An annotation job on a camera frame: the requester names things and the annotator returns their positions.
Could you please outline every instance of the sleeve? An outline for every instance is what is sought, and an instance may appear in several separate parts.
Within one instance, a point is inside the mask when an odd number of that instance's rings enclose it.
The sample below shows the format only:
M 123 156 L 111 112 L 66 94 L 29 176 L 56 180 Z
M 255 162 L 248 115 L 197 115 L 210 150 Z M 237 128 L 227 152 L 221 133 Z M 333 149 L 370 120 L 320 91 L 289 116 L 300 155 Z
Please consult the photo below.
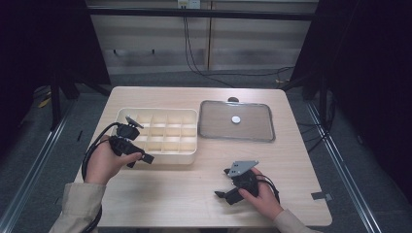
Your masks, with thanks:
M 105 190 L 94 183 L 66 184 L 62 212 L 50 232 L 82 232 L 97 216 Z
M 284 210 L 273 221 L 274 225 L 282 233 L 314 233 L 306 227 L 290 210 Z

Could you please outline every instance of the person's left hand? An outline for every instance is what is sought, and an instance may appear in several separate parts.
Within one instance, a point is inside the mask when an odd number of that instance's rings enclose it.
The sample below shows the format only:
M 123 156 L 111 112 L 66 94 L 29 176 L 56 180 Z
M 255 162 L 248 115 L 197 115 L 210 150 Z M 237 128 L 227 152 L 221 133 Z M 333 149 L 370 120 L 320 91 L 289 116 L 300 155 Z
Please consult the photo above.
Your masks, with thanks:
M 109 136 L 104 135 L 102 142 L 93 152 L 87 164 L 85 183 L 106 185 L 110 178 L 115 176 L 120 168 L 127 163 L 139 160 L 142 153 L 135 152 L 126 156 L 117 156 L 112 151 Z

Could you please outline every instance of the table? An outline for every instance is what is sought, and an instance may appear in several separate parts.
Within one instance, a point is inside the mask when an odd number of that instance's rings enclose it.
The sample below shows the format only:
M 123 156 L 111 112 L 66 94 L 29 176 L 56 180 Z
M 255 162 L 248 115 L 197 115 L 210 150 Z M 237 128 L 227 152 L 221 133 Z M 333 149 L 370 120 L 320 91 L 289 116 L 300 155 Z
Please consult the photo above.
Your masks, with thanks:
M 103 198 L 100 227 L 265 227 L 271 222 L 249 203 L 233 206 L 214 191 L 229 191 L 223 172 L 236 160 L 258 160 L 257 168 L 280 191 L 282 206 L 306 225 L 329 225 L 326 200 L 313 200 L 321 188 L 282 90 L 203 87 L 115 87 L 91 141 L 116 118 L 121 108 L 176 108 L 199 111 L 204 100 L 262 103 L 270 107 L 276 133 L 273 143 L 198 137 L 190 165 L 124 167 L 112 178 Z M 81 182 L 81 173 L 76 182 Z

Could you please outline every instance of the wire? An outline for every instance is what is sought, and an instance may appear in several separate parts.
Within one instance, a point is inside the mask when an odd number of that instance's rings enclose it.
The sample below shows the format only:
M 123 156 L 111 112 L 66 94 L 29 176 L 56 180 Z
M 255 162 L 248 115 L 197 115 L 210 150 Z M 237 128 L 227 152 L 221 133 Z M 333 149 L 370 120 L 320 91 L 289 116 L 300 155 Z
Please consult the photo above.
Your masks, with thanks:
M 281 199 L 280 199 L 280 197 L 279 197 L 279 191 L 278 191 L 278 189 L 276 189 L 276 186 L 275 186 L 275 184 L 272 182 L 272 180 L 270 180 L 270 178 L 268 178 L 268 177 L 266 177 L 266 176 L 264 176 L 264 175 L 256 175 L 257 177 L 264 177 L 265 178 L 265 180 L 260 180 L 260 179 L 257 179 L 257 182 L 258 183 L 267 183 L 269 186 L 270 186 L 270 188 L 272 188 L 272 191 L 273 191 L 273 194 L 275 194 L 275 197 L 276 197 L 276 199 L 278 200 L 278 202 L 279 202 L 279 204 L 281 203 Z
M 96 140 L 94 140 L 94 142 L 91 144 L 91 146 L 87 149 L 87 152 L 85 154 L 85 158 L 83 159 L 82 162 L 82 178 L 83 180 L 85 180 L 86 178 L 86 172 L 87 172 L 87 165 L 88 162 L 90 161 L 91 155 L 93 154 L 94 150 L 96 150 L 96 148 L 108 141 L 108 140 L 104 140 L 102 142 L 99 143 L 100 139 L 103 137 L 103 135 L 113 126 L 120 126 L 120 123 L 111 123 L 109 126 L 107 126 L 105 129 L 103 129 L 103 131 L 99 134 L 99 136 L 97 136 Z M 91 232 L 99 223 L 100 218 L 102 217 L 102 213 L 103 213 L 103 209 L 102 206 L 100 206 L 99 212 L 97 213 L 96 218 L 88 225 L 86 226 L 86 228 L 82 231 L 82 233 L 88 233 Z
M 326 134 L 324 134 L 324 136 L 323 136 L 314 146 L 312 146 L 312 148 L 310 148 L 310 149 L 308 150 L 308 153 L 310 153 L 315 147 L 317 147 L 318 144 L 319 144 L 328 134 L 329 134 L 328 132 L 327 132 Z
M 308 140 L 304 140 L 303 142 L 309 143 L 309 142 L 315 141 L 315 140 L 317 140 L 317 139 L 319 139 L 319 136 L 314 137 L 314 138 L 311 138 L 311 139 L 308 139 Z
M 301 123 L 297 122 L 298 125 L 303 125 L 303 126 L 319 126 L 320 124 L 317 123 Z
M 225 85 L 228 85 L 230 87 L 234 87 L 233 85 L 229 84 L 229 83 L 225 83 L 223 81 L 217 80 L 217 79 L 212 79 L 204 74 L 202 74 L 202 72 L 200 72 L 200 70 L 197 68 L 196 63 L 194 62 L 194 57 L 193 57 L 193 53 L 191 52 L 191 43 L 190 43 L 190 38 L 189 38 L 189 28 L 188 28 L 188 19 L 186 17 L 183 18 L 184 24 L 185 24 L 185 55 L 186 55 L 186 63 L 188 64 L 189 68 L 191 69 L 191 71 L 194 74 L 200 75 L 206 79 L 212 80 L 212 81 L 216 81 Z M 195 68 L 195 70 L 193 70 L 193 68 L 190 65 L 189 62 L 189 57 L 188 57 L 188 45 L 189 45 L 189 53 L 191 56 L 191 62 L 193 63 L 193 66 Z
M 200 75 L 206 79 L 212 80 L 212 81 L 216 81 L 219 83 L 223 83 L 225 85 L 228 85 L 230 87 L 234 87 L 233 85 L 229 84 L 229 83 L 225 83 L 223 81 L 220 81 L 218 79 L 213 79 L 211 78 L 211 76 L 250 76 L 250 77 L 264 77 L 264 76 L 273 76 L 276 75 L 278 77 L 278 85 L 276 88 L 279 87 L 281 79 L 279 74 L 285 71 L 288 71 L 290 69 L 293 69 L 294 66 L 290 66 L 290 67 L 282 67 L 279 69 L 276 69 L 275 72 L 271 72 L 271 73 L 266 73 L 266 74 L 241 74 L 241 73 L 214 73 L 214 74 L 204 74 L 202 73 L 196 66 L 196 63 L 194 61 L 194 57 L 193 57 L 193 53 L 191 50 L 191 43 L 190 43 L 190 37 L 189 37 L 189 24 L 188 24 L 188 19 L 186 17 L 184 17 L 184 25 L 185 25 L 185 54 L 186 54 L 186 62 L 190 68 L 190 70 L 197 75 Z M 194 67 L 191 67 L 190 62 L 189 62 L 189 56 L 188 53 L 190 54 L 190 58 L 191 58 L 191 63 Z
M 306 129 L 305 131 L 300 132 L 300 134 L 305 134 L 305 133 L 310 132 L 310 131 L 312 131 L 312 130 L 314 130 L 314 129 L 316 129 L 316 126 L 312 126 L 311 128 Z

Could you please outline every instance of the tray compartment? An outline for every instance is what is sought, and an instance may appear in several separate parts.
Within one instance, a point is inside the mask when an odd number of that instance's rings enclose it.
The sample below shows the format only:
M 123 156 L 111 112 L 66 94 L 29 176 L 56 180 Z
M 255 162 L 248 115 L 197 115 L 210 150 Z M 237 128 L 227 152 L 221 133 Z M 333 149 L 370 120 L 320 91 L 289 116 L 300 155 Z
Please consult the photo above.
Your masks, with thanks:
M 197 150 L 196 110 L 124 108 L 117 122 L 135 119 L 144 128 L 132 143 L 154 156 L 154 164 L 191 164 Z

